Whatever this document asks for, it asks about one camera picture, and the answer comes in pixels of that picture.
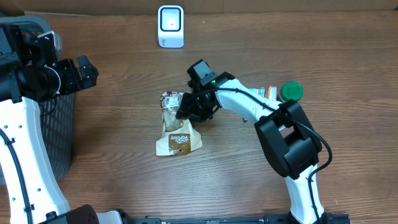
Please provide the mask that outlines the brown pastry bag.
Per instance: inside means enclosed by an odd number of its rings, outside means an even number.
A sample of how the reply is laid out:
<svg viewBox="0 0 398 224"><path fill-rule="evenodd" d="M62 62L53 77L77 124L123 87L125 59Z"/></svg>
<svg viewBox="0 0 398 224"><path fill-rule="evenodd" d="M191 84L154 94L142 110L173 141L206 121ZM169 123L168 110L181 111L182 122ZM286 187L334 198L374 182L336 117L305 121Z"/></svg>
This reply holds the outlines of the brown pastry bag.
<svg viewBox="0 0 398 224"><path fill-rule="evenodd" d="M177 119L182 92L166 91L160 97L162 134L156 141L157 156L182 156L202 147L201 134L188 119Z"/></svg>

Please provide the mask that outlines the teal wet wipes pack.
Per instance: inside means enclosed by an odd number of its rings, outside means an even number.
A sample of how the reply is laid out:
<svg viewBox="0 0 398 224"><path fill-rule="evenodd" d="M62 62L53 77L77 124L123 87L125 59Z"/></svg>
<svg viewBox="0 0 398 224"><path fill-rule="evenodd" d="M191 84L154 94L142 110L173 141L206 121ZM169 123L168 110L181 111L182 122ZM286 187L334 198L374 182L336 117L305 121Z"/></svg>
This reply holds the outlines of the teal wet wipes pack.
<svg viewBox="0 0 398 224"><path fill-rule="evenodd" d="M264 87L260 87L260 88L250 88L250 91L258 94L261 97L266 97L266 89Z"/></svg>

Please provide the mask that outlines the orange tissue pack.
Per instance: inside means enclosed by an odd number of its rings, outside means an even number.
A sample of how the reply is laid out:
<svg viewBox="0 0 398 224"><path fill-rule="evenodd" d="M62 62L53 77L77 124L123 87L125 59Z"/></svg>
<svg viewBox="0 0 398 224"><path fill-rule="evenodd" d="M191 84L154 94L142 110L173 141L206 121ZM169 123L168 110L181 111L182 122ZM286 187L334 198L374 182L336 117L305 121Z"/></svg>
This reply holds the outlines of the orange tissue pack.
<svg viewBox="0 0 398 224"><path fill-rule="evenodd" d="M277 101L278 99L278 91L276 86L269 86L266 90L265 94L268 100Z"/></svg>

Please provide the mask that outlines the green lid jar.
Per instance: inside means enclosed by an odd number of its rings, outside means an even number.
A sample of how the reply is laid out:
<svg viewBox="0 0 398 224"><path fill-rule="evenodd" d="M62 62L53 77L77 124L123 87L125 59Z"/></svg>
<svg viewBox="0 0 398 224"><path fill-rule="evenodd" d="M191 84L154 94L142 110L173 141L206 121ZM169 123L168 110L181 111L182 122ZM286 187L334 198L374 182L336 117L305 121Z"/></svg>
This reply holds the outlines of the green lid jar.
<svg viewBox="0 0 398 224"><path fill-rule="evenodd" d="M303 87L300 83L289 81L286 82L279 92L279 100L286 102L289 100L298 101L303 97Z"/></svg>

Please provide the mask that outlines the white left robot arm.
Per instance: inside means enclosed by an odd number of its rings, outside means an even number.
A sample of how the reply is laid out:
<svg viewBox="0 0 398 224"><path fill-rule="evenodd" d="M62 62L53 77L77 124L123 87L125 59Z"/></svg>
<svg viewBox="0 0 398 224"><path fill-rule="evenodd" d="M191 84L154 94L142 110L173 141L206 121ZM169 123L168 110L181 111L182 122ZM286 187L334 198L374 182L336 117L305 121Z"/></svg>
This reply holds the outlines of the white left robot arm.
<svg viewBox="0 0 398 224"><path fill-rule="evenodd" d="M59 60L55 32L1 24L1 168L11 223L122 223L119 211L71 209L57 184L40 126L40 104L96 85L84 55Z"/></svg>

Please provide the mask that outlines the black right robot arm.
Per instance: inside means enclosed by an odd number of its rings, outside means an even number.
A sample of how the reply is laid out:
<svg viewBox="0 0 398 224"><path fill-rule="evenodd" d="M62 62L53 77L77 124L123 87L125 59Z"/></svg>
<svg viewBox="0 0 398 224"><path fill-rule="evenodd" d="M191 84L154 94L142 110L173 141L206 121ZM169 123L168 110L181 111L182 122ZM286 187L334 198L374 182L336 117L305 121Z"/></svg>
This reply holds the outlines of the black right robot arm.
<svg viewBox="0 0 398 224"><path fill-rule="evenodd" d="M316 174L321 170L318 155L327 143L315 132L300 104L264 98L232 74L215 73L204 60L194 63L187 73L191 92L183 94L176 117L203 122L223 108L252 123L269 165L285 179L290 221L326 223Z"/></svg>

